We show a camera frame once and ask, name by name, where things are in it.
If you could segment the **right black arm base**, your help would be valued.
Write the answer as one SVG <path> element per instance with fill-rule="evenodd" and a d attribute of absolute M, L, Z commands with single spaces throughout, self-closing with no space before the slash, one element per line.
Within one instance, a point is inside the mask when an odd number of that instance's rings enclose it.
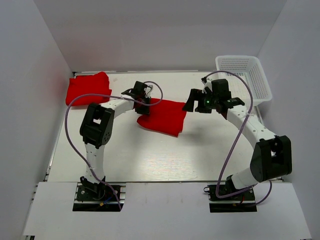
<path fill-rule="evenodd" d="M 257 212 L 256 197 L 252 185 L 242 189 L 236 189 L 232 177 L 228 176 L 222 182 L 216 194 L 217 184 L 209 184 L 203 188 L 208 195 L 210 213 L 253 213 Z"/>

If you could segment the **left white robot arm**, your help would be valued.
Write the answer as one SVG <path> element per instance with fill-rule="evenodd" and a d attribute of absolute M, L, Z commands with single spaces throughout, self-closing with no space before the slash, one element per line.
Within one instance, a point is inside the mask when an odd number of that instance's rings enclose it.
<path fill-rule="evenodd" d="M 152 91 L 152 85 L 136 81 L 133 88 L 122 92 L 123 98 L 103 104 L 91 103 L 88 106 L 79 131 L 89 163 L 85 175 L 80 178 L 82 184 L 98 185 L 105 181 L 104 151 L 111 139 L 114 119 L 131 110 L 148 115 Z"/>

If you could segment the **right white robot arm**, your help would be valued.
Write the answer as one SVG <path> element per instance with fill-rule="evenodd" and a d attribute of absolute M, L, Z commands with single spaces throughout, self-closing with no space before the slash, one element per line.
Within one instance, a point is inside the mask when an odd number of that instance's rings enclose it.
<path fill-rule="evenodd" d="M 276 135 L 251 115 L 243 100 L 232 97 L 226 79 L 207 81 L 204 89 L 191 89 L 182 109 L 203 114 L 216 110 L 239 130 L 235 140 L 244 136 L 253 148 L 248 168 L 228 176 L 224 185 L 217 183 L 217 198 L 237 196 L 258 183 L 292 173 L 291 140 L 286 135 Z"/>

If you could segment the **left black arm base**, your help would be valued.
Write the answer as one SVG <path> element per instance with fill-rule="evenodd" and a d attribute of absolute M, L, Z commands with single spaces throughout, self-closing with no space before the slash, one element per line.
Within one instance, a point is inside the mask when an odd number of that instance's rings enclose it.
<path fill-rule="evenodd" d="M 92 183 L 80 177 L 73 201 L 73 212 L 120 212 L 125 203 L 126 186 Z"/>

